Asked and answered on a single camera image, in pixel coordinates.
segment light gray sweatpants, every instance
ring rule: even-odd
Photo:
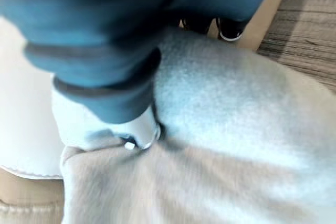
[[[63,223],[334,223],[335,95],[193,33],[170,31],[161,50],[155,101],[166,136],[146,152],[126,150],[55,92]]]

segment shoe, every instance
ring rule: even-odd
[[[233,21],[226,18],[217,18],[216,23],[218,28],[218,39],[227,42],[239,40],[248,24],[248,22]]]
[[[199,34],[207,35],[210,29],[212,18],[190,17],[182,19],[183,28]]]

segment floor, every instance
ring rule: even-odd
[[[258,52],[336,93],[336,0],[283,0]]]

